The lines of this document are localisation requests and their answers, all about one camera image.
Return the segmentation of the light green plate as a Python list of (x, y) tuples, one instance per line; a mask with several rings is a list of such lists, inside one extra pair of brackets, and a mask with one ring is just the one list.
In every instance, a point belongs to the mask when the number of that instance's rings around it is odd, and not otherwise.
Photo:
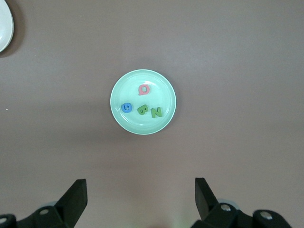
[[(139, 95), (140, 85), (149, 85), (147, 95)], [(123, 113), (121, 105), (131, 103), (133, 110)], [(137, 108), (148, 105), (149, 111), (140, 115)], [(122, 76), (114, 85), (110, 96), (110, 108), (114, 119), (125, 130), (138, 134), (149, 135), (165, 128), (173, 119), (177, 99), (173, 86), (160, 73), (138, 69)], [(152, 118), (151, 109), (161, 107), (162, 117)]]

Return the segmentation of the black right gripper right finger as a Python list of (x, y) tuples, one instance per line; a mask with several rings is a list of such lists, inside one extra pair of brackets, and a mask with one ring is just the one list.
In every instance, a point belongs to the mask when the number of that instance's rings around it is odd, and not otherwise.
[(195, 179), (195, 203), (200, 215), (195, 228), (292, 228), (274, 211), (259, 209), (249, 216), (232, 204), (220, 203), (205, 178)]

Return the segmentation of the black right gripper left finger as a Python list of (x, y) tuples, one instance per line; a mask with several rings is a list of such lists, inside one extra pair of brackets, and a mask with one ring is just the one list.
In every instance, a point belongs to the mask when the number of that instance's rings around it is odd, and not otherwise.
[(0, 228), (74, 228), (86, 206), (86, 180), (78, 179), (53, 206), (41, 207), (19, 221), (13, 214), (0, 215)]

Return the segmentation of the brown table cloth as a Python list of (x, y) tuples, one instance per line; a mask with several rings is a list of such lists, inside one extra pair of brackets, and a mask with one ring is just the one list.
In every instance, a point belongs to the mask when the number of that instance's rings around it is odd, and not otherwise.
[[(246, 214), (304, 228), (304, 0), (6, 0), (0, 214), (27, 217), (86, 179), (75, 228), (189, 228), (195, 178)], [(166, 128), (136, 135), (116, 81), (172, 84)]]

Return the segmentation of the beige plate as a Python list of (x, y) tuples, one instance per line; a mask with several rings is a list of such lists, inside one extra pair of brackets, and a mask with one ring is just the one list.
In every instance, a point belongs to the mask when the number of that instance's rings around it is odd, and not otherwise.
[(10, 44), (14, 34), (14, 19), (5, 0), (0, 0), (0, 52)]

